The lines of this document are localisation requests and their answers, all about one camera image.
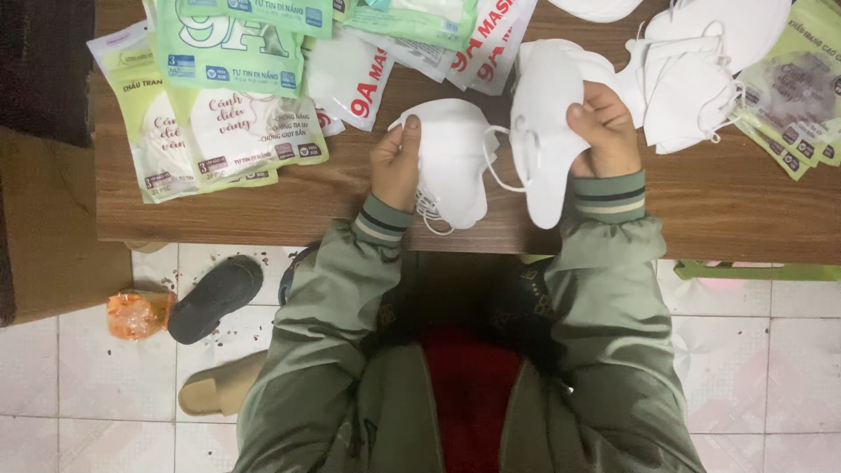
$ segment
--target hand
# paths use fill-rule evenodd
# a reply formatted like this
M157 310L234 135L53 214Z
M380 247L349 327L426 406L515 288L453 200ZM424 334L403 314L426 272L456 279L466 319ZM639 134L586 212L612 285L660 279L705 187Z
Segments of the hand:
M405 129L391 130L371 151L371 194L390 207L415 213L421 119L410 115Z
M615 178L643 168L631 112L605 84L584 81L584 104L569 106L567 123L593 146L573 162L576 178Z

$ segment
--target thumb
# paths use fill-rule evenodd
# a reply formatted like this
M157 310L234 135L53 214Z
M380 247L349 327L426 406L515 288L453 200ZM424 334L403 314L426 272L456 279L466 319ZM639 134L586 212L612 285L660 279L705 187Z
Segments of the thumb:
M403 126L403 138L400 142L400 157L417 161L421 150L421 119L417 115L409 115Z
M587 111L581 104L569 106L567 124L576 135L584 138L593 147L604 146L611 138L611 132L602 126L593 112Z

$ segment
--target black slipper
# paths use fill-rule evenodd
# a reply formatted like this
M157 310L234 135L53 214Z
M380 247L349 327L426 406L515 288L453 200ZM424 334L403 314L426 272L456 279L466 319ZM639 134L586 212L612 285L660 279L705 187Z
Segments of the black slipper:
M237 255L211 269L193 291L172 308L168 330L178 343L189 345L207 337L219 320L247 306L262 287L260 264Z

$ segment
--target green jacket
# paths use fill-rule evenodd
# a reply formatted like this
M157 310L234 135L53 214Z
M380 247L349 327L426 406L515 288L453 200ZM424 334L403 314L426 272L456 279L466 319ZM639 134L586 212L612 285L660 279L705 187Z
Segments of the green jacket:
M545 280L566 354L559 378L524 361L510 394L500 471L703 471L685 425L671 319L652 261L659 221L644 176L577 179L583 218L562 226ZM436 407L418 345L366 359L380 299L400 279L413 220L369 197L296 269L267 362L242 406L234 472L443 472Z

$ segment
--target beige slipper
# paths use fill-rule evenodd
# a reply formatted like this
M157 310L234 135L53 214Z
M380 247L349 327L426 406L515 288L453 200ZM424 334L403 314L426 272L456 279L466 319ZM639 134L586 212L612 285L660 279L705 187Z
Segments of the beige slipper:
M189 416L232 416L240 411L265 363L266 350L199 371L178 392L178 405Z

